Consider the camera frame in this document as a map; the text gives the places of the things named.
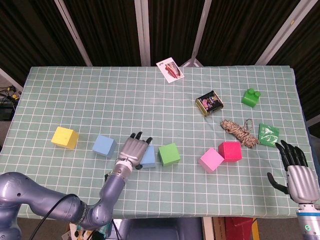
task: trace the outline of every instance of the robotic arm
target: robotic arm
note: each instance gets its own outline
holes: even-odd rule
[[[300,148],[293,147],[283,140],[281,143],[283,146],[278,143],[275,145],[280,151],[287,186],[278,184],[270,172],[267,173],[268,180],[275,189],[289,194],[298,204],[296,214],[304,239],[320,240],[320,210],[314,205],[320,199],[316,176],[308,167],[305,154]]]
[[[80,225],[94,230],[108,224],[116,204],[133,167],[140,168],[140,162],[152,138],[140,140],[142,132],[132,133],[126,140],[114,168],[104,183],[95,205],[87,205],[76,195],[66,195],[47,189],[18,172],[0,175],[0,239],[20,240],[21,231],[17,216],[21,204],[28,204],[39,216],[50,213],[49,218]]]

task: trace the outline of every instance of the green lego brick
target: green lego brick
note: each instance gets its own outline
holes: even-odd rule
[[[258,103],[260,95],[261,93],[259,91],[249,88],[247,91],[245,91],[241,102],[253,108]]]
[[[159,155],[162,166],[176,164],[180,161],[180,155],[175,143],[159,147]]]
[[[260,144],[275,147],[278,138],[279,128],[260,123],[258,137]]]

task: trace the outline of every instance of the table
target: table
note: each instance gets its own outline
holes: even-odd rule
[[[156,67],[33,67],[0,155],[0,171],[18,171],[47,188],[77,194],[94,204],[104,174],[132,132],[143,130],[159,146],[175,142],[178,164],[132,172],[114,208],[115,218],[255,216],[287,218],[297,204],[267,179],[286,183],[275,147],[242,147],[243,159],[222,163],[208,174],[197,163],[209,148],[235,141],[220,126],[224,119],[280,128],[279,139],[305,152],[314,167],[295,77],[288,66],[182,68],[184,79],[167,83]],[[248,88],[261,92],[254,108],[241,104]],[[195,99],[215,90],[223,110],[203,117]],[[58,126],[79,133],[75,150],[55,146]],[[118,144],[111,159],[96,155],[98,134]],[[20,217],[37,218],[26,205]]]

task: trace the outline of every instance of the magenta cube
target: magenta cube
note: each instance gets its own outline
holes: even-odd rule
[[[241,143],[238,141],[225,141],[219,145],[218,151],[224,162],[236,162],[242,159]]]
[[[200,157],[198,163],[211,174],[223,161],[224,158],[214,148],[210,148]]]

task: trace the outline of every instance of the blue cube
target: blue cube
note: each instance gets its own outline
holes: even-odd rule
[[[92,150],[97,154],[111,158],[116,146],[117,143],[114,139],[99,135],[94,142]]]
[[[155,168],[156,167],[156,156],[155,156],[155,147],[149,145],[143,155],[143,158],[140,162],[142,168]]]

